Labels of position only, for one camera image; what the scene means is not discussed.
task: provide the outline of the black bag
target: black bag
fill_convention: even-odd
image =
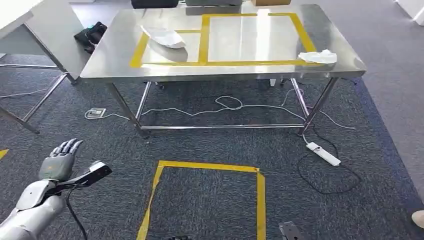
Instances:
[[[93,27],[86,28],[73,37],[84,47],[87,53],[92,54],[96,44],[99,44],[107,29],[106,25],[98,21]]]

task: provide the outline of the black object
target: black object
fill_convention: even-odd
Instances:
[[[71,196],[72,192],[78,187],[78,185],[75,185],[67,194],[66,196],[66,206],[69,209],[70,214],[72,215],[73,219],[75,220],[76,224],[78,225],[79,229],[82,232],[82,236],[84,237],[84,240],[88,240],[87,232],[84,228],[84,226],[81,224],[80,220],[78,220],[77,215],[75,214],[74,210],[72,209],[71,203],[69,202],[69,197]]]
[[[169,9],[178,5],[178,0],[131,0],[134,9]]]
[[[48,190],[46,192],[46,196],[57,195],[63,190],[74,189],[75,187],[78,189],[89,187],[111,173],[112,170],[110,167],[104,165],[95,171],[89,171],[69,181],[59,183],[55,188]]]
[[[189,236],[173,236],[168,238],[167,240],[193,240],[193,239]]]
[[[101,22],[97,22],[93,27],[86,28],[73,36],[78,43],[84,46],[84,50],[92,54],[96,48],[96,44],[100,42],[103,34],[105,34],[108,27]]]

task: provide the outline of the shoe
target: shoe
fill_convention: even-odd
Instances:
[[[416,211],[412,214],[412,221],[420,228],[424,229],[424,210]]]

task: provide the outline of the robot finger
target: robot finger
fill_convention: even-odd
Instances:
[[[75,155],[77,153],[78,147],[83,143],[83,140],[77,141],[72,148],[69,150],[69,153]]]
[[[67,154],[69,152],[69,149],[71,148],[72,144],[76,141],[76,138],[72,138],[67,142],[67,144],[63,147],[62,153]]]
[[[60,154],[62,152],[62,149],[64,149],[65,145],[68,143],[69,141],[64,141],[62,142],[62,144],[59,147],[56,147],[56,151],[54,152],[55,154]]]
[[[59,147],[56,147],[55,149],[53,149],[53,151],[50,152],[50,157],[56,157],[56,151],[59,149]]]

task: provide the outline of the controller cable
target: controller cable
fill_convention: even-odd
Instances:
[[[75,186],[73,186],[73,188],[68,192],[67,196],[66,196],[66,206],[69,209],[70,214],[72,215],[73,219],[75,220],[76,224],[78,225],[79,229],[82,232],[82,235],[84,237],[84,240],[87,240],[87,232],[84,229],[84,226],[81,224],[80,220],[78,220],[77,215],[75,214],[74,210],[72,209],[71,203],[69,202],[69,197],[71,196],[72,192],[79,186],[79,184],[76,184]]]
[[[312,130],[313,132],[316,134],[316,136],[322,140],[324,140],[325,142],[329,143],[335,151],[335,156],[336,158],[339,159],[339,150],[337,149],[336,145],[334,143],[332,143],[330,140],[328,140],[327,138],[321,136],[317,129],[315,128],[315,124],[312,125]],[[322,195],[332,195],[332,194],[345,194],[350,192],[352,189],[354,189],[355,187],[357,187],[361,182],[362,182],[362,178],[352,169],[350,169],[349,167],[345,166],[344,164],[340,163],[340,167],[348,170],[350,173],[352,173],[357,181],[355,183],[353,183],[351,186],[349,186],[348,188],[344,189],[344,190],[338,190],[338,191],[323,191],[321,189],[318,189],[316,186],[314,186],[314,184],[309,181],[303,174],[301,171],[301,163],[302,161],[308,157],[309,155],[311,155],[310,152],[308,152],[307,154],[305,154],[303,157],[301,157],[298,161],[297,161],[297,173],[299,174],[300,178],[302,178],[303,181],[305,181],[313,190],[317,191],[318,193],[322,194]]]

